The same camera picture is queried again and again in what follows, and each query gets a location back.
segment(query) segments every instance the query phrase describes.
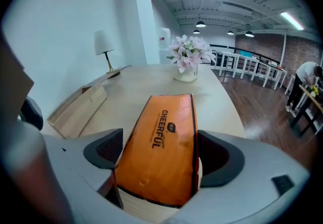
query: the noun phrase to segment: ceiling light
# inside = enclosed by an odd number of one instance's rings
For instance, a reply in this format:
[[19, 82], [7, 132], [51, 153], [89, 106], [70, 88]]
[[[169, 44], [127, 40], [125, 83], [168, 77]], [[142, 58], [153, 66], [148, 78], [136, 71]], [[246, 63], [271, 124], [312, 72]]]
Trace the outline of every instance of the ceiling light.
[[288, 20], [291, 24], [294, 25], [295, 28], [298, 30], [303, 30], [304, 28], [292, 17], [290, 16], [287, 12], [281, 13], [281, 15]]
[[254, 37], [253, 33], [251, 31], [247, 31], [245, 33], [246, 36], [249, 36], [249, 37]]
[[196, 23], [196, 26], [198, 28], [204, 28], [206, 25], [205, 25], [205, 23], [203, 21], [199, 21], [199, 22]]

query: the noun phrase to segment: lampshade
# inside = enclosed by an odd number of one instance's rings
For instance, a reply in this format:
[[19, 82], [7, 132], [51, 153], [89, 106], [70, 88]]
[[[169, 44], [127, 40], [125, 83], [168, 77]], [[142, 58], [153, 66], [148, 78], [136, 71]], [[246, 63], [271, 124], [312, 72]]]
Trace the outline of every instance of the lampshade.
[[95, 54], [113, 51], [113, 45], [105, 30], [99, 30], [94, 33]]
[[247, 31], [245, 33], [246, 36], [249, 36], [249, 37], [254, 37], [253, 33], [251, 31]]
[[196, 26], [197, 26], [198, 28], [203, 28], [203, 27], [205, 27], [206, 25], [205, 25], [205, 23], [204, 23], [203, 21], [199, 21], [199, 22], [197, 22], [197, 23], [196, 23]]

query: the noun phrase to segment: table lamp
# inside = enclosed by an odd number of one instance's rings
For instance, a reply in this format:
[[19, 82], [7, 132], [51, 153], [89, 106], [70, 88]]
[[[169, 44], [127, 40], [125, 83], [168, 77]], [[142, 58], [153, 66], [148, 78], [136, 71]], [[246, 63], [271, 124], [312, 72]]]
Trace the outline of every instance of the table lamp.
[[109, 72], [113, 72], [114, 69], [110, 64], [109, 58], [107, 57], [107, 53], [113, 51], [114, 49], [105, 30], [99, 30], [94, 33], [94, 48], [96, 55], [102, 53], [105, 54], [107, 64], [109, 65]]

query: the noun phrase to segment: flower vase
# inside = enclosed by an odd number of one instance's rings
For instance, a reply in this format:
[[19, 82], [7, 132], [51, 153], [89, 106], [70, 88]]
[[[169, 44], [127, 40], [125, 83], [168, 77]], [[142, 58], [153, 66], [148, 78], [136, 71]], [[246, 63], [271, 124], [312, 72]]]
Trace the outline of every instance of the flower vase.
[[197, 68], [198, 65], [196, 65], [195, 69], [193, 67], [187, 67], [183, 73], [178, 72], [174, 79], [181, 82], [195, 81], [197, 79]]

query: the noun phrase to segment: white table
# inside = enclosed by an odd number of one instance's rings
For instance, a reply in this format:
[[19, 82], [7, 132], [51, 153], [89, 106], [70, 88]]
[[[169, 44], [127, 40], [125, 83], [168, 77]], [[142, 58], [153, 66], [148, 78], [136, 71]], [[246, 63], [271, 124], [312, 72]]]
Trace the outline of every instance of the white table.
[[293, 80], [295, 80], [295, 76], [294, 75], [291, 76], [291, 80], [289, 81], [288, 86], [287, 86], [287, 89], [285, 91], [285, 95], [287, 94], [289, 88], [291, 87]]
[[[261, 65], [264, 65], [264, 66], [266, 66], [267, 67], [267, 71], [266, 71], [266, 77], [265, 77], [265, 80], [264, 80], [264, 82], [263, 82], [263, 88], [266, 86], [266, 84], [267, 84], [267, 80], [268, 80], [268, 77], [269, 77], [269, 75], [270, 75], [270, 73], [271, 73], [271, 71], [272, 70], [274, 70], [274, 71], [277, 71], [277, 74], [279, 75], [279, 76], [281, 76], [281, 74], [282, 74], [282, 70], [279, 70], [279, 69], [277, 69], [276, 67], [273, 67], [273, 66], [270, 66], [269, 64], [266, 64], [266, 63], [263, 63], [263, 62], [259, 62]], [[276, 90], [276, 88], [277, 88], [277, 85], [278, 85], [278, 82], [279, 82], [279, 79], [280, 79], [280, 77], [278, 78], [277, 76], [276, 76], [276, 79], [275, 79], [275, 85], [274, 85], [274, 90]]]
[[285, 81], [285, 78], [286, 78], [286, 76], [287, 76], [287, 71], [286, 71], [286, 70], [284, 70], [284, 69], [282, 69], [282, 71], [283, 71], [283, 73], [284, 73], [284, 77], [283, 77], [283, 80], [282, 80], [282, 82], [281, 82], [281, 85], [279, 86], [279, 88], [280, 88], [280, 89], [282, 88], [283, 83], [284, 83], [284, 81]]
[[223, 64], [224, 64], [225, 57], [228, 57], [228, 59], [227, 59], [227, 65], [226, 65], [226, 70], [228, 68], [229, 58], [232, 57], [233, 60], [234, 60], [234, 58], [236, 59], [235, 62], [234, 62], [234, 65], [233, 65], [233, 75], [232, 75], [232, 78], [234, 78], [236, 76], [236, 71], [237, 71], [238, 61], [239, 61], [240, 55], [237, 54], [237, 53], [225, 52], [225, 51], [221, 51], [221, 52], [217, 52], [217, 53], [222, 54], [222, 61], [221, 61], [219, 76], [221, 76], [221, 73], [222, 73], [222, 70], [223, 70]]
[[[175, 65], [127, 67], [121, 74], [104, 81], [107, 99], [96, 111], [80, 136], [108, 129], [123, 128], [127, 142], [143, 108], [151, 95], [193, 93], [199, 130], [209, 130], [246, 138], [246, 134], [229, 95], [207, 65], [198, 66], [198, 78], [191, 83], [174, 80], [179, 70]], [[128, 213], [161, 222], [177, 209], [140, 200], [119, 190]]]
[[277, 71], [277, 75], [276, 75], [276, 78], [275, 78], [274, 90], [276, 90], [277, 85], [279, 83], [279, 80], [281, 79], [282, 74], [284, 74], [284, 77], [283, 77], [283, 80], [282, 80], [281, 85], [280, 85], [279, 88], [281, 88], [283, 86], [283, 82], [285, 81], [285, 78], [286, 78], [286, 75], [287, 75], [287, 71], [284, 70], [284, 69], [281, 69], [281, 70]]
[[248, 67], [248, 72], [250, 70], [251, 62], [255, 62], [255, 66], [254, 66], [254, 69], [253, 69], [253, 74], [252, 74], [252, 77], [251, 77], [251, 81], [253, 81], [253, 78], [254, 78], [254, 76], [256, 74], [256, 71], [257, 71], [257, 66], [258, 66], [259, 60], [256, 59], [256, 58], [252, 58], [252, 57], [245, 57], [243, 55], [240, 55], [240, 58], [244, 59], [244, 64], [243, 64], [243, 69], [242, 69], [240, 79], [243, 78], [244, 72], [246, 71], [247, 62], [250, 61], [249, 67]]

